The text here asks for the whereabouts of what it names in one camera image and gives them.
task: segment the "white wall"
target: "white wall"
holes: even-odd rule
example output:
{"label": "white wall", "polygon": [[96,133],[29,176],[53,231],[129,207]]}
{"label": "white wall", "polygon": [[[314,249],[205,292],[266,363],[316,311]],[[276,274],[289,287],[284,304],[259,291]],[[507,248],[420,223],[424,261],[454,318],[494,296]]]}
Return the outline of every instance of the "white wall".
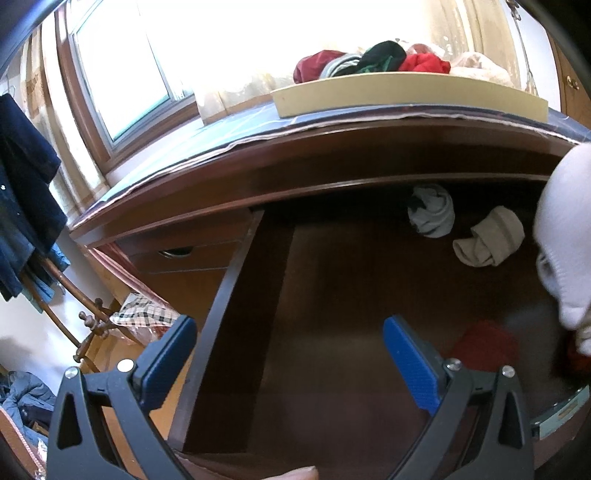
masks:
{"label": "white wall", "polygon": [[[66,276],[91,299],[100,297],[108,305],[112,295],[74,241],[63,233],[57,243],[72,263]],[[69,292],[58,291],[50,306],[78,340],[88,335],[88,328],[78,318],[84,308]],[[37,312],[25,297],[20,295],[8,302],[0,297],[0,364],[5,368],[33,373],[57,394],[64,370],[76,365],[72,358],[75,352],[74,345],[50,318]]]}
{"label": "white wall", "polygon": [[[527,82],[527,69],[525,68],[525,57],[519,41],[519,35],[515,26],[515,21],[511,17],[511,10],[504,0],[498,0],[503,5],[505,14],[509,21],[509,28],[515,41],[515,50],[519,62],[519,73],[521,76],[521,87],[525,88]],[[556,71],[556,62],[554,54],[548,41],[548,35],[542,25],[523,8],[519,9],[521,21],[519,30],[523,37],[525,51],[530,63],[531,72],[534,75],[535,86],[538,89],[538,95],[548,100],[548,106],[554,110],[560,111],[560,88],[558,86],[558,73]]]}
{"label": "white wall", "polygon": [[10,65],[8,65],[8,70],[6,70],[6,73],[2,75],[2,78],[0,79],[0,95],[7,92],[10,93],[19,105],[22,105],[20,72],[21,52],[22,49],[20,49],[12,59]]}

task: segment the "red sock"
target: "red sock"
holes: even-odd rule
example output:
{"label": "red sock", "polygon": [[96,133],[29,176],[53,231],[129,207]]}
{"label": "red sock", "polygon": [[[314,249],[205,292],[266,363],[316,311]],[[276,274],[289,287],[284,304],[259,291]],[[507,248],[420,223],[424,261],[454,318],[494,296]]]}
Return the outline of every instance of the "red sock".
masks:
{"label": "red sock", "polygon": [[577,375],[579,377],[591,376],[591,356],[585,356],[578,353],[577,346],[574,342],[574,332],[570,335],[569,345],[566,349],[566,356],[568,359],[567,368],[569,374]]}
{"label": "red sock", "polygon": [[503,365],[515,365],[519,344],[509,332],[489,320],[479,320],[465,331],[449,357],[458,358],[471,370],[496,372]]}

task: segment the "blue jacket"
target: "blue jacket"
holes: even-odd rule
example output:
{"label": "blue jacket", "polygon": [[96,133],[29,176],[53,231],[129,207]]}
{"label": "blue jacket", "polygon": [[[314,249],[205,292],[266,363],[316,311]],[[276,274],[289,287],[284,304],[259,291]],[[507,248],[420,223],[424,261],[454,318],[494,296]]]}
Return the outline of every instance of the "blue jacket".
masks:
{"label": "blue jacket", "polygon": [[47,437],[25,424],[21,409],[36,406],[53,412],[55,404],[56,396],[35,375],[29,372],[10,372],[7,377],[0,376],[0,406],[11,416],[15,425],[34,447],[37,447],[39,439],[47,443]]}
{"label": "blue jacket", "polygon": [[66,226],[49,191],[60,166],[10,95],[0,96],[0,291],[17,296],[18,279],[33,250],[46,256]]}

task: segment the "blue gripper pad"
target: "blue gripper pad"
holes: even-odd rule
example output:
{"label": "blue gripper pad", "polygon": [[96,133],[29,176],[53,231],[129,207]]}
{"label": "blue gripper pad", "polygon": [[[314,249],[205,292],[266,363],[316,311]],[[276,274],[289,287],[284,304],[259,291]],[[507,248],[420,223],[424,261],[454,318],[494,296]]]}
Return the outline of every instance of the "blue gripper pad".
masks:
{"label": "blue gripper pad", "polygon": [[417,407],[434,415],[446,382],[442,358],[399,316],[384,322],[384,342]]}
{"label": "blue gripper pad", "polygon": [[143,412],[162,406],[196,341],[195,320],[181,315],[160,340],[149,344],[138,357],[131,384]]}

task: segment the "drawer handle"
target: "drawer handle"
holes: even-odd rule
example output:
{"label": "drawer handle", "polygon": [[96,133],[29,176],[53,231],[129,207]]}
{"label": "drawer handle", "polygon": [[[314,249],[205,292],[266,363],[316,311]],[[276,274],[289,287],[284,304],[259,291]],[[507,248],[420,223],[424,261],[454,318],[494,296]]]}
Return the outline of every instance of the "drawer handle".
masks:
{"label": "drawer handle", "polygon": [[185,258],[191,255],[193,247],[169,248],[168,250],[159,250],[159,254],[164,258]]}
{"label": "drawer handle", "polygon": [[566,83],[568,84],[569,87],[571,87],[574,90],[580,89],[579,83],[574,78],[572,78],[570,75],[566,76]]}

